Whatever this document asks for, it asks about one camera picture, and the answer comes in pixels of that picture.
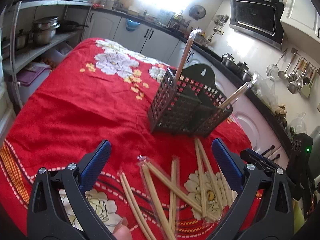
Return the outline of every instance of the shelf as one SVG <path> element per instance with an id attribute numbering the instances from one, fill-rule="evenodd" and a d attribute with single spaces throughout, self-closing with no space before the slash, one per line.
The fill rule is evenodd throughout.
<path id="1" fill-rule="evenodd" d="M 83 6 L 92 6 L 92 3 L 66 1 L 66 0 L 26 1 L 26 2 L 22 2 L 21 3 L 20 9 L 36 7 L 36 6 L 45 6 L 45 5 L 83 5 Z"/>
<path id="2" fill-rule="evenodd" d="M 68 40 L 69 38 L 80 34 L 82 30 L 70 33 L 57 34 L 51 41 L 50 44 L 42 47 L 34 47 L 33 44 L 29 44 L 25 48 L 16 51 L 15 56 L 15 73 L 18 73 L 22 68 L 24 68 L 28 63 L 34 60 L 36 57 L 40 56 L 42 53 L 46 52 L 48 49 L 54 47 L 55 45 Z M 5 73 L 11 75 L 12 70 L 10 66 L 10 58 L 7 58 L 2 62 L 3 70 Z"/>

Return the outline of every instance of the red tablecloth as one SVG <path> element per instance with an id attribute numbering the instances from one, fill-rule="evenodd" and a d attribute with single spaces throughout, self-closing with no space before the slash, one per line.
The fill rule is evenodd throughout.
<path id="1" fill-rule="evenodd" d="M 28 200 L 38 169 L 60 170 L 78 162 L 102 139 L 111 142 L 112 154 L 86 196 L 111 231 L 125 216 L 133 239 L 143 238 L 117 176 L 123 170 L 147 223 L 157 239 L 162 238 L 141 180 L 138 155 L 148 156 L 167 174 L 172 155 L 179 157 L 181 187 L 200 202 L 193 138 L 150 133 L 147 110 L 166 68 L 117 43 L 87 39 L 50 74 L 17 116 L 0 152 L 0 201 L 22 232 L 26 233 Z M 201 139 L 215 173 L 219 170 L 210 146 L 217 137 L 235 153 L 251 147 L 242 129 L 228 118 L 208 138 Z M 168 214 L 169 190 L 156 178 L 154 183 Z M 70 220 L 79 228 L 64 192 L 60 193 Z M 220 215 L 222 208 L 209 181 L 207 194 L 209 210 Z M 246 225 L 258 202 L 257 198 Z M 180 202 L 177 238 L 205 239 L 214 230 L 217 223 L 202 223 L 197 217 Z"/>

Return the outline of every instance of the black utensil holder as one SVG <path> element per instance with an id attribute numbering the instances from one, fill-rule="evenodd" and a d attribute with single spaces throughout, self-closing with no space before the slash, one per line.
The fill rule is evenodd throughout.
<path id="1" fill-rule="evenodd" d="M 167 69 L 153 98 L 148 110 L 150 130 L 206 137 L 230 116 L 232 106 L 218 108 L 227 98 L 216 88 L 209 66 L 190 66 L 177 82 L 175 72 Z"/>

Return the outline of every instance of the white flower pattern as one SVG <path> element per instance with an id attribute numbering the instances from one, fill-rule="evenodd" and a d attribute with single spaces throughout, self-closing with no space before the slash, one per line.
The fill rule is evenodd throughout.
<path id="1" fill-rule="evenodd" d="M 103 73 L 107 75 L 115 75 L 117 73 L 122 78 L 133 75 L 130 67 L 139 67 L 138 61 L 111 49 L 108 49 L 105 53 L 97 54 L 94 59 L 97 61 L 96 67 L 101 69 Z"/>
<path id="2" fill-rule="evenodd" d="M 154 80 L 156 80 L 158 83 L 161 83 L 164 74 L 165 74 L 165 69 L 160 68 L 160 67 L 156 67 L 156 66 L 152 66 L 149 69 L 149 75 L 150 77 L 152 77 Z"/>
<path id="3" fill-rule="evenodd" d="M 144 56 L 144 55 L 142 55 L 142 54 L 140 54 L 138 52 L 135 52 L 135 51 L 132 51 L 132 50 L 128 50 L 128 49 L 126 49 L 125 47 L 121 46 L 119 43 L 117 43 L 115 41 L 96 40 L 96 46 L 99 47 L 99 48 L 102 48 L 105 51 L 105 53 L 109 52 L 110 50 L 113 50 L 113 51 L 117 51 L 117 52 L 120 52 L 120 53 L 128 54 L 129 56 L 134 57 L 135 59 L 143 61 L 145 63 L 150 63 L 150 64 L 153 64 L 153 65 L 163 64 L 163 65 L 169 66 L 169 65 L 167 65 L 166 63 L 163 63 L 160 60 L 157 60 L 157 59 L 154 59 L 154 58 L 151 58 L 151 57 L 146 57 L 146 56 Z"/>
<path id="4" fill-rule="evenodd" d="M 62 189 L 59 193 L 63 206 L 67 212 L 72 226 L 83 231 L 79 221 L 77 220 L 71 208 L 65 190 Z M 97 190 L 95 189 L 87 191 L 84 195 L 88 199 L 88 202 L 90 203 L 94 211 L 97 213 L 101 221 L 112 233 L 116 225 L 121 220 L 121 217 L 118 214 L 116 214 L 118 207 L 116 206 L 115 201 L 108 200 L 108 197 L 104 192 L 97 192 Z"/>
<path id="5" fill-rule="evenodd" d="M 220 192 L 222 194 L 223 198 L 223 204 L 227 205 L 226 198 L 225 198 L 225 191 L 223 188 L 222 180 L 220 178 L 220 173 L 217 172 L 216 174 L 217 184 L 220 188 Z M 223 208 L 219 206 L 218 199 L 216 196 L 216 192 L 213 190 L 213 187 L 210 182 L 209 173 L 206 172 L 204 174 L 204 186 L 207 196 L 207 211 L 215 214 L 217 217 L 221 217 Z M 198 171 L 195 171 L 195 173 L 191 173 L 189 175 L 189 179 L 184 184 L 184 187 L 189 192 L 188 197 L 195 200 L 199 205 L 201 205 L 201 197 L 200 197 L 200 187 L 199 187 L 199 176 Z M 195 211 L 193 208 L 191 209 L 193 212 L 193 217 L 197 220 L 201 220 L 201 214 L 199 214 L 197 211 Z"/>

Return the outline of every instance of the black countertop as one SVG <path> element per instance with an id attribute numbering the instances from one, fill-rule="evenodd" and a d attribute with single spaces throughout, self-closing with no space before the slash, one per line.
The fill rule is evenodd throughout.
<path id="1" fill-rule="evenodd" d="M 127 14 L 125 12 L 115 11 L 115 10 L 108 10 L 108 9 L 93 9 L 94 11 L 99 12 L 105 12 L 113 15 L 117 15 L 120 17 L 124 17 L 127 19 L 130 19 L 135 22 L 139 22 L 142 24 L 145 24 L 147 26 L 150 26 L 152 28 L 161 30 L 167 34 L 170 34 L 177 39 L 186 42 L 187 39 L 182 37 L 179 33 L 172 32 L 166 27 L 163 27 L 161 25 L 151 23 L 147 20 L 145 20 L 143 17 L 136 17 L 130 14 Z M 232 73 L 229 69 L 227 69 L 223 64 L 221 64 L 221 57 L 219 57 L 217 54 L 215 54 L 213 51 L 209 50 L 208 48 L 204 46 L 197 45 L 194 43 L 192 45 L 192 49 L 197 51 L 199 54 L 201 54 L 204 58 L 209 60 L 222 74 L 225 75 L 226 78 L 230 80 L 230 82 L 236 87 L 240 88 L 244 82 L 237 77 L 234 73 Z M 273 116 L 271 110 L 252 92 L 252 90 L 248 90 L 245 94 L 247 98 L 255 105 L 255 107 L 260 111 L 262 116 L 266 119 L 269 126 L 272 128 L 275 135 L 278 137 L 278 140 L 280 141 L 283 149 L 285 150 L 288 157 L 290 157 L 291 153 L 291 141 L 289 137 L 287 136 L 286 132 L 284 131 L 282 125 L 275 119 Z"/>

